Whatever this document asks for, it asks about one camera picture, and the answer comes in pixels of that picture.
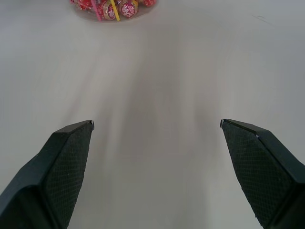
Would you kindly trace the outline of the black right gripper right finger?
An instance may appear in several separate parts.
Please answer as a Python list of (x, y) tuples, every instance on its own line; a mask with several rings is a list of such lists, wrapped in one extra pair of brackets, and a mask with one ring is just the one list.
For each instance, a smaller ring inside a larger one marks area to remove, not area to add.
[(305, 229), (305, 165), (258, 126), (222, 119), (238, 182), (263, 229)]

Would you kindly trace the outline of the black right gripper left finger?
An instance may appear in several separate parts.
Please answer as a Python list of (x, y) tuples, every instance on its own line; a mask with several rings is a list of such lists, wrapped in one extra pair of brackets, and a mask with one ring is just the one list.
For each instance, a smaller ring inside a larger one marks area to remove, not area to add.
[(54, 132), (0, 195), (0, 229), (67, 229), (82, 187), (94, 122)]

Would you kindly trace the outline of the red wrapped lollipop pink stick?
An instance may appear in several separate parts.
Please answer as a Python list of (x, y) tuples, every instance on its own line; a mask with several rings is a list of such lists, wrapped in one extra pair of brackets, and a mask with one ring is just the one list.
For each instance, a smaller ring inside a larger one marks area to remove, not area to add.
[(98, 21), (120, 21), (114, 0), (91, 0), (91, 2)]

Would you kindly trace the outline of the clear plastic lollipop container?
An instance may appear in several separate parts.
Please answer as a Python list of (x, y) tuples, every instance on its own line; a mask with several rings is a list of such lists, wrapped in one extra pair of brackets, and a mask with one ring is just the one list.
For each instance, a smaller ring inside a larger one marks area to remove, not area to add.
[(121, 22), (149, 13), (159, 0), (69, 0), (77, 15), (96, 22)]

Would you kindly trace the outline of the red wrapped lollipop yellow stick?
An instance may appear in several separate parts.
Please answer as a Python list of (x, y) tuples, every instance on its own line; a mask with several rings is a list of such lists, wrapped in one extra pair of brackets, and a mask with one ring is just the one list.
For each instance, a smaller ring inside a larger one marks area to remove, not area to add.
[(138, 2), (136, 0), (111, 0), (116, 9), (114, 10), (116, 20), (120, 20), (120, 15), (127, 19), (131, 19), (138, 12)]

